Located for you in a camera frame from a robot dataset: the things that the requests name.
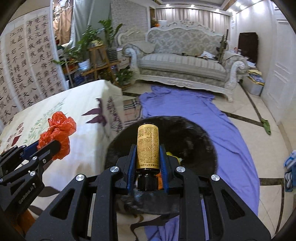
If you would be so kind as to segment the plaid cloth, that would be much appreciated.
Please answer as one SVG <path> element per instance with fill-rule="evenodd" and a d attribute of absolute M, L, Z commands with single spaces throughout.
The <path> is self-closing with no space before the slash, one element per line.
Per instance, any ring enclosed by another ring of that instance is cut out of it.
<path fill-rule="evenodd" d="M 142 119 L 142 105 L 138 97 L 124 100 L 123 110 L 125 114 L 124 128 Z"/>

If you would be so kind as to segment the orange plastic bag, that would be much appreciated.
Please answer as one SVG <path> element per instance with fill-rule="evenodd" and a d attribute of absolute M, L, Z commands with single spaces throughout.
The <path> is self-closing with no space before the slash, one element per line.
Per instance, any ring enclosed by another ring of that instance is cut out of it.
<path fill-rule="evenodd" d="M 162 180 L 162 174 L 161 174 L 161 172 L 158 173 L 156 175 L 156 177 L 158 178 L 158 190 L 162 190 L 164 188 L 164 186 L 163 186 L 163 180 Z"/>

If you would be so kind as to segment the gold bottle black cap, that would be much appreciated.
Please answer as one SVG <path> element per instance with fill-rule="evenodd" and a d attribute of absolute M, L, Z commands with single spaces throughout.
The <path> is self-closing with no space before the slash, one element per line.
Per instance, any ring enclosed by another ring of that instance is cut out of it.
<path fill-rule="evenodd" d="M 137 189 L 156 191 L 159 188 L 159 129 L 143 123 L 137 130 Z"/>

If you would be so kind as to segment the floral tablecloth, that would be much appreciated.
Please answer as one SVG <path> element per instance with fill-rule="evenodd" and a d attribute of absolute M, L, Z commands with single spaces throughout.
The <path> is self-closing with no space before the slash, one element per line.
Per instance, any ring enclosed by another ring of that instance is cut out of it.
<path fill-rule="evenodd" d="M 1 240 L 26 240 L 38 217 L 73 178 L 106 170 L 107 147 L 121 132 L 124 114 L 121 89 L 105 80 L 55 94 L 17 113 L 1 134 L 1 153 L 39 142 L 48 119 L 58 111 L 76 123 L 76 132 L 69 136 L 70 153 L 62 160 L 39 161 L 45 187 L 17 219 L 8 219 L 1 208 Z"/>

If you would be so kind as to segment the calligraphy screen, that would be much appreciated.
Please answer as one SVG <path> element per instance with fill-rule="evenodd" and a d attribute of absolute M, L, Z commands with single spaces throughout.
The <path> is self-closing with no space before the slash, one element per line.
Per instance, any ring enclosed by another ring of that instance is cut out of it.
<path fill-rule="evenodd" d="M 49 7 L 9 22 L 1 34 L 1 128 L 15 114 L 69 89 L 58 58 Z"/>

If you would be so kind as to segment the black cabinet by wall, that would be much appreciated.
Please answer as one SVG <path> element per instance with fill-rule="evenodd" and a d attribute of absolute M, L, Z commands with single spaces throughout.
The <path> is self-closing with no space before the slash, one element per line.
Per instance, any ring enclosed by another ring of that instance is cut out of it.
<path fill-rule="evenodd" d="M 241 50 L 242 56 L 248 57 L 253 63 L 258 60 L 258 42 L 258 35 L 255 32 L 239 34 L 238 49 Z"/>

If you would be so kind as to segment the blue white slippers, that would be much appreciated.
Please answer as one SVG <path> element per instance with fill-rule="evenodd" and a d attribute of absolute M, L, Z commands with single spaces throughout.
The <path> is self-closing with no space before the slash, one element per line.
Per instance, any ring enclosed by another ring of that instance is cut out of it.
<path fill-rule="evenodd" d="M 292 192 L 296 186 L 296 150 L 291 152 L 283 167 L 285 168 L 285 192 Z"/>

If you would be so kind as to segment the yellow foam fruit net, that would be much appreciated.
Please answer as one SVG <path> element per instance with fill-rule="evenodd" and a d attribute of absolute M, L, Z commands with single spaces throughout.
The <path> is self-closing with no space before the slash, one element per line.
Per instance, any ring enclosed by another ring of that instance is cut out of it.
<path fill-rule="evenodd" d="M 179 164 L 180 164 L 181 161 L 182 161 L 182 158 L 178 158 L 177 156 L 174 156 L 171 152 L 166 152 L 166 155 L 167 155 L 167 156 L 171 156 L 171 157 L 176 158 L 176 159 L 178 160 L 178 163 L 179 163 Z"/>

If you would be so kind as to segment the green rag on floor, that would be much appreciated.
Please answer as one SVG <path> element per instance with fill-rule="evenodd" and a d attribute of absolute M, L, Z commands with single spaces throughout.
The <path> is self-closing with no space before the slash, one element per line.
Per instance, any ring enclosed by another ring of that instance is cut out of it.
<path fill-rule="evenodd" d="M 270 136 L 271 135 L 271 128 L 270 128 L 269 121 L 264 119 L 264 118 L 261 118 L 260 121 L 262 123 L 262 126 L 263 126 L 264 130 Z"/>

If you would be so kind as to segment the ornate grey white sofa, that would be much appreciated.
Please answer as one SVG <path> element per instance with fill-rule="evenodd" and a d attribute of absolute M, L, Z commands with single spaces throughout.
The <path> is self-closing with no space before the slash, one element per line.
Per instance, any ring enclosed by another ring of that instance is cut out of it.
<path fill-rule="evenodd" d="M 246 59 L 228 51 L 222 63 L 218 51 L 223 34 L 193 21 L 177 21 L 143 33 L 132 28 L 117 37 L 124 56 L 130 59 L 137 80 L 159 82 L 223 94 L 233 100 L 240 80 L 248 75 Z"/>

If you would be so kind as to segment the plant in white pot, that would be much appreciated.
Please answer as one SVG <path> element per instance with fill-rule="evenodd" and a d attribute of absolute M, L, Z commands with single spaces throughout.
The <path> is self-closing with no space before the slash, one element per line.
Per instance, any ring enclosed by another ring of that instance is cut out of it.
<path fill-rule="evenodd" d="M 88 49 L 93 41 L 103 43 L 102 38 L 99 36 L 101 32 L 102 29 L 94 29 L 92 25 L 88 25 L 76 45 L 72 48 L 65 48 L 63 54 L 65 60 L 52 60 L 51 62 L 61 66 L 66 64 L 78 64 L 80 72 L 90 70 L 91 64 Z"/>

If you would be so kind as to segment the grey storage box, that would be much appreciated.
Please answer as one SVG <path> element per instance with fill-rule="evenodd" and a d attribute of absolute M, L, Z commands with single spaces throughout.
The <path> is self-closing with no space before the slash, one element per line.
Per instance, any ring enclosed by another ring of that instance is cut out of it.
<path fill-rule="evenodd" d="M 262 73 L 259 70 L 250 69 L 248 75 L 242 80 L 242 86 L 250 94 L 260 96 L 265 85 L 265 81 L 262 78 Z"/>

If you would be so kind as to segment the purple cloth on floor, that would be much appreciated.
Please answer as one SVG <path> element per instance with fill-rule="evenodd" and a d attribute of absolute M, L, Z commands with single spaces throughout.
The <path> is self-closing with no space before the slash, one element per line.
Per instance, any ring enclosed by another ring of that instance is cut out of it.
<path fill-rule="evenodd" d="M 218 175 L 258 214 L 260 181 L 254 161 L 238 128 L 203 91 L 152 86 L 139 97 L 144 118 L 182 116 L 201 126 L 214 144 Z"/>

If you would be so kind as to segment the black trash bag bin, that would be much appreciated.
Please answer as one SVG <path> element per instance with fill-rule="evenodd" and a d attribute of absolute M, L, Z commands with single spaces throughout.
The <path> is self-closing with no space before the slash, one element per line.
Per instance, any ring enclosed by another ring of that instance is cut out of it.
<path fill-rule="evenodd" d="M 144 123 L 158 127 L 160 144 L 167 152 L 180 158 L 182 166 L 203 177 L 216 173 L 217 152 L 209 135 L 198 124 L 181 116 L 154 116 L 126 127 L 109 144 L 104 168 L 114 166 L 119 158 L 129 154 L 131 146 L 137 142 L 138 127 Z M 141 192 L 134 188 L 131 194 L 117 195 L 116 210 L 129 214 L 178 213 L 180 200 L 163 190 Z"/>

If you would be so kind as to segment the bright red plastic bag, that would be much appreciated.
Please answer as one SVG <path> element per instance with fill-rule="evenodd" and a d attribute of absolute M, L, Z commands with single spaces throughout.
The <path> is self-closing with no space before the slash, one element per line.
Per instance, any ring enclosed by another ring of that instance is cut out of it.
<path fill-rule="evenodd" d="M 39 138 L 37 149 L 43 148 L 45 145 L 56 140 L 61 144 L 61 148 L 55 154 L 52 160 L 62 160 L 70 153 L 69 136 L 76 132 L 76 123 L 72 117 L 66 117 L 61 111 L 55 112 L 51 118 L 48 119 L 49 128 L 43 132 Z"/>

